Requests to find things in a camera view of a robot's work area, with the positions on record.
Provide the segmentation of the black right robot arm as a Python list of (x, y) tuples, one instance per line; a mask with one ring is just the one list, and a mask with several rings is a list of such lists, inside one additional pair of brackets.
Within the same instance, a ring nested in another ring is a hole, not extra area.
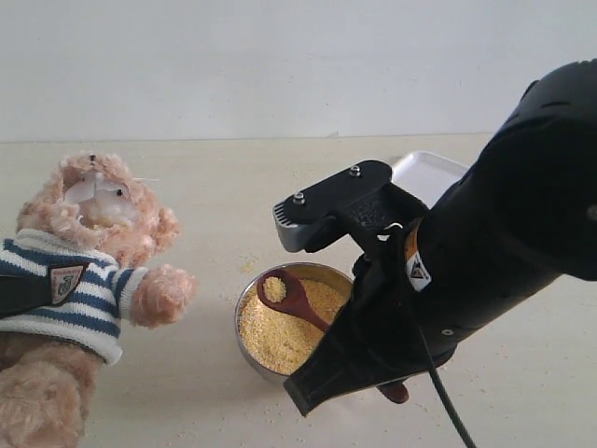
[(284, 387), (302, 414), (446, 363), (458, 344), (567, 274), (596, 277), (596, 63), (533, 82), (433, 205), (367, 160), (274, 209), (290, 252), (362, 249), (347, 303)]

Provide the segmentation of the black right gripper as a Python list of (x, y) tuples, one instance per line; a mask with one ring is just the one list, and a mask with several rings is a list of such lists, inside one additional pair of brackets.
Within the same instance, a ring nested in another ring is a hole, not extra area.
[(404, 380), (444, 365), (452, 346), (434, 348), (412, 308), (405, 244), (427, 208), (392, 184), (383, 193), (390, 223), (375, 233), (353, 267), (348, 303), (308, 359), (284, 382), (303, 416), (324, 402), (368, 388), (395, 404), (409, 399)]

